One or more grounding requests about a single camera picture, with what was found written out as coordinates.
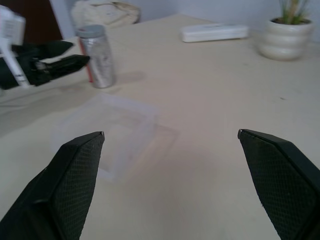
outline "dark brown wall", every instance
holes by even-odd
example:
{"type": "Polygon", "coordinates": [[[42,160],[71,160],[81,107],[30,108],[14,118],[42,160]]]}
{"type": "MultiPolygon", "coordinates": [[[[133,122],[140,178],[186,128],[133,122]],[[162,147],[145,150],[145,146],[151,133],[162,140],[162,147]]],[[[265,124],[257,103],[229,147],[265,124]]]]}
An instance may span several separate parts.
{"type": "Polygon", "coordinates": [[[0,5],[25,18],[25,42],[41,44],[62,39],[50,0],[0,0],[0,5]]]}

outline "white box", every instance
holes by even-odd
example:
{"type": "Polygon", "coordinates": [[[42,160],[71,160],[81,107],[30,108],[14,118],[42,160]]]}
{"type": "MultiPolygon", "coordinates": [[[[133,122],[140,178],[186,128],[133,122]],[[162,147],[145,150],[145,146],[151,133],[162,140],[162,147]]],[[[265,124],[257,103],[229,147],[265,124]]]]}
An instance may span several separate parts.
{"type": "Polygon", "coordinates": [[[147,104],[100,93],[59,122],[52,132],[52,150],[68,141],[103,131],[98,176],[119,179],[151,142],[158,111],[147,104]]]}
{"type": "Polygon", "coordinates": [[[185,26],[180,32],[181,39],[185,43],[242,39],[248,35],[248,26],[222,23],[185,26]]]}

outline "potted plant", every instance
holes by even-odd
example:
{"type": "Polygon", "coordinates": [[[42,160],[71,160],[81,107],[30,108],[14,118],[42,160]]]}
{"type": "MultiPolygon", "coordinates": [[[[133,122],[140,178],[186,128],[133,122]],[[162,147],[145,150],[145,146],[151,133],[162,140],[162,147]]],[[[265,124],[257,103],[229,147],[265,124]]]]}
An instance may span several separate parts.
{"type": "Polygon", "coordinates": [[[303,55],[314,29],[306,19],[309,0],[279,1],[282,15],[267,23],[258,50],[270,59],[295,60],[303,55]]]}

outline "robotic arm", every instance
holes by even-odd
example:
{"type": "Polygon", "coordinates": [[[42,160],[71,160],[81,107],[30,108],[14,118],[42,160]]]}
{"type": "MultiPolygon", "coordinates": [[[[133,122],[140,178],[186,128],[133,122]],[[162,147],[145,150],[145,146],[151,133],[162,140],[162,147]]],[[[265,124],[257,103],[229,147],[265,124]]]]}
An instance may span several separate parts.
{"type": "Polygon", "coordinates": [[[79,71],[89,56],[71,55],[53,63],[42,62],[65,53],[71,42],[53,41],[45,44],[23,43],[26,20],[0,5],[0,88],[39,86],[79,71]]]}

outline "table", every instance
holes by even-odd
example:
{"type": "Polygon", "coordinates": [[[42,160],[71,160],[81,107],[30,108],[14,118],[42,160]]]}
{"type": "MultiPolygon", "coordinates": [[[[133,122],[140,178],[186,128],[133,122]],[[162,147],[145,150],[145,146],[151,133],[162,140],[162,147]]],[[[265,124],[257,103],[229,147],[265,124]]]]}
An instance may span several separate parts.
{"type": "Polygon", "coordinates": [[[54,156],[52,126],[103,91],[157,107],[159,127],[123,181],[97,179],[82,240],[278,240],[237,133],[292,141],[320,168],[320,46],[279,62],[258,55],[253,38],[179,40],[181,27],[203,23],[174,15],[112,29],[115,86],[94,89],[82,70],[0,115],[0,217],[54,156]]]}

